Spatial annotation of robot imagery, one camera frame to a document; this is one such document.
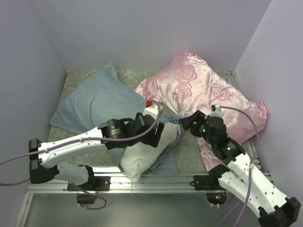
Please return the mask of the white pillow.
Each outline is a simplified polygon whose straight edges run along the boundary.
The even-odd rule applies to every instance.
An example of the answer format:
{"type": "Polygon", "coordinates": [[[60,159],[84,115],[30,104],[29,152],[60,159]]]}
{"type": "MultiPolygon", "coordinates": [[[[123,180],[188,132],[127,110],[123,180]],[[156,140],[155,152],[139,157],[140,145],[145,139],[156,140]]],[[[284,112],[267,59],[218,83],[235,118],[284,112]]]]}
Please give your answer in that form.
{"type": "Polygon", "coordinates": [[[152,166],[164,149],[176,140],[179,129],[180,126],[177,123],[167,122],[156,148],[141,142],[126,148],[120,166],[131,182],[137,182],[141,174],[152,166]]]}

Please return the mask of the green beige patchwork pillowcase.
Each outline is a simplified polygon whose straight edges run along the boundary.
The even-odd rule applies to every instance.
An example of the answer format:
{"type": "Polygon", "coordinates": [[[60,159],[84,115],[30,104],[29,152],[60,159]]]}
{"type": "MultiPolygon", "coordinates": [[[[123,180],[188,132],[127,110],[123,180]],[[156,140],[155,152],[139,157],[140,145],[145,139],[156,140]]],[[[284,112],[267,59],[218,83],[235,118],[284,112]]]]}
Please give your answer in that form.
{"type": "MultiPolygon", "coordinates": [[[[57,107],[49,123],[65,131],[82,134],[110,119],[134,119],[145,107],[144,98],[118,79],[114,64],[110,62],[80,83],[57,107]]],[[[159,118],[164,124],[171,122],[180,126],[179,120],[180,116],[175,114],[163,113],[159,118]]],[[[148,171],[162,175],[178,174],[173,148],[181,140],[183,133],[184,129],[180,126],[176,140],[164,149],[148,171]]],[[[109,150],[119,166],[125,150],[126,148],[109,150]]]]}

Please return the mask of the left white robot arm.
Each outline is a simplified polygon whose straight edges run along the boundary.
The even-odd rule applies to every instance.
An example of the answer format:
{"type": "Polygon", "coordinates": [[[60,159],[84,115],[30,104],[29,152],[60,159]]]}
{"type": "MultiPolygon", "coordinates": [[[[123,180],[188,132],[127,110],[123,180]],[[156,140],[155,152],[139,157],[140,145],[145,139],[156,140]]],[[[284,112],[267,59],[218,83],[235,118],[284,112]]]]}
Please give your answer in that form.
{"type": "Polygon", "coordinates": [[[137,113],[135,119],[111,119],[86,133],[64,140],[41,142],[32,139],[28,143],[30,182],[40,184],[58,179],[91,190],[96,180],[92,168],[68,164],[67,159],[98,149],[109,151],[137,143],[156,148],[163,130],[164,124],[158,117],[137,113]]]}

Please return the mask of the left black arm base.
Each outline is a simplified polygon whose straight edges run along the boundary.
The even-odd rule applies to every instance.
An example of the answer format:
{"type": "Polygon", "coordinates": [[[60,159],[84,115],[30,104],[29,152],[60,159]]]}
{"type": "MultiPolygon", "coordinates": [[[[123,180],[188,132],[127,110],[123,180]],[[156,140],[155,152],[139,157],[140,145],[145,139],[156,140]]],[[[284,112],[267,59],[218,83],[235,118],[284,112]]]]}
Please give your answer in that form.
{"type": "Polygon", "coordinates": [[[99,194],[100,192],[108,192],[110,189],[111,177],[110,176],[97,176],[93,184],[87,184],[85,186],[76,186],[72,183],[68,183],[68,192],[77,192],[77,203],[79,206],[88,210],[96,208],[88,208],[86,205],[93,205],[97,199],[101,199],[104,205],[100,209],[104,208],[107,201],[99,194]]]}

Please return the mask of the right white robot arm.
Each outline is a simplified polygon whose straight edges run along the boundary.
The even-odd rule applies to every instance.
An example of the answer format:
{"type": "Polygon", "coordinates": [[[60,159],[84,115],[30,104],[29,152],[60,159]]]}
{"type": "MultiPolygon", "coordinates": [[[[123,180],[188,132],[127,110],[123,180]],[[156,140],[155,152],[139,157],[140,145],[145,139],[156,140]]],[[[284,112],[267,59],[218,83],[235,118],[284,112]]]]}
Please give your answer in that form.
{"type": "Polygon", "coordinates": [[[243,202],[243,209],[250,208],[262,227],[289,227],[298,219],[300,202],[273,185],[243,147],[228,136],[221,111],[210,115],[196,111],[180,122],[185,130],[203,138],[222,161],[209,171],[212,188],[230,191],[243,202]]]}

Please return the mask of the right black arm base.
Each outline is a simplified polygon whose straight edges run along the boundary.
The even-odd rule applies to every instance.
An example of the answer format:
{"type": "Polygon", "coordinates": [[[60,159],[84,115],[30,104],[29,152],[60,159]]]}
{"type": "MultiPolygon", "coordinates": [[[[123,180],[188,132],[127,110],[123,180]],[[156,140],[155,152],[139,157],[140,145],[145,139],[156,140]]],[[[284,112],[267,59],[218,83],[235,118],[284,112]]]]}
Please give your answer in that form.
{"type": "Polygon", "coordinates": [[[217,178],[210,175],[195,175],[190,185],[195,191],[205,191],[206,200],[210,205],[220,207],[227,202],[226,190],[219,185],[217,178]]]}

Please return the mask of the pink rose satin pillow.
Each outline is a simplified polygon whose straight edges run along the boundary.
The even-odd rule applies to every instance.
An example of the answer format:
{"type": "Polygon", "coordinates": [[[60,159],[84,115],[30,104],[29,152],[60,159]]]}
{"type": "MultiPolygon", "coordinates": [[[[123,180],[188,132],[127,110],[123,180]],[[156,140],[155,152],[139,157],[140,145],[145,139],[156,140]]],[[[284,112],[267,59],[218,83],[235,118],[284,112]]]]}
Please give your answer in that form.
{"type": "Polygon", "coordinates": [[[249,101],[221,78],[200,56],[187,52],[135,89],[144,99],[165,104],[182,118],[199,110],[208,115],[212,105],[224,106],[228,136],[243,144],[262,131],[269,117],[263,102],[249,101]]]}

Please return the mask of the aluminium front rail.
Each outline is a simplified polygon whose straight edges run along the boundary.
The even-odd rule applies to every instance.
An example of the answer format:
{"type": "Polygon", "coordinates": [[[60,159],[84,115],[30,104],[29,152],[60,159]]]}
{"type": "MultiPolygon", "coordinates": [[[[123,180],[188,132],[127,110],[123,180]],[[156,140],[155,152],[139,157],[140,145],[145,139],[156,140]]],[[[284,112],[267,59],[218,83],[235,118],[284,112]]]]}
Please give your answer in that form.
{"type": "MultiPolygon", "coordinates": [[[[208,175],[207,172],[181,173],[179,175],[141,175],[135,183],[131,182],[129,177],[123,173],[97,173],[97,176],[110,176],[111,183],[106,193],[195,193],[205,191],[195,191],[190,185],[195,175],[208,175]]],[[[43,184],[29,184],[27,193],[31,194],[62,194],[76,193],[67,191],[68,183],[60,180],[52,180],[43,184]]]]}

